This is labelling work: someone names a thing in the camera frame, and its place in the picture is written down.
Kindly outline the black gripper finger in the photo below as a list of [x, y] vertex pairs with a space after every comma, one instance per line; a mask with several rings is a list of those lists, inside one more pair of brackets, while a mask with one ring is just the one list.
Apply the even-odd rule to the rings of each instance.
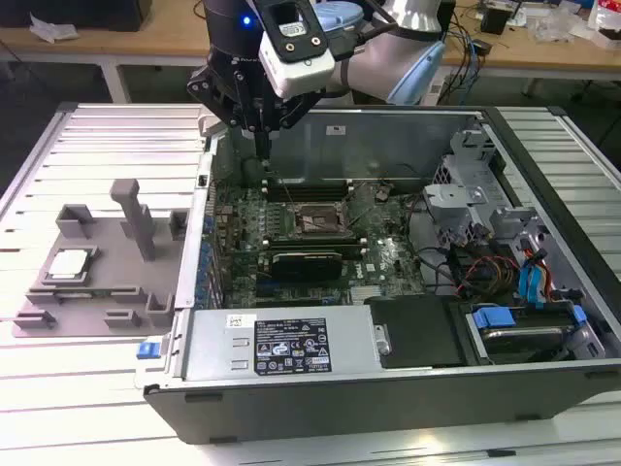
[[203, 67], [192, 75], [188, 92], [230, 127], [242, 128], [254, 141], [255, 153], [262, 159], [262, 123], [251, 95], [249, 79], [240, 67], [233, 67], [227, 78], [212, 67]]
[[288, 100], [266, 93], [262, 103], [262, 159], [268, 160], [271, 152], [270, 136], [280, 129], [289, 129], [323, 98], [322, 91], [294, 96]]

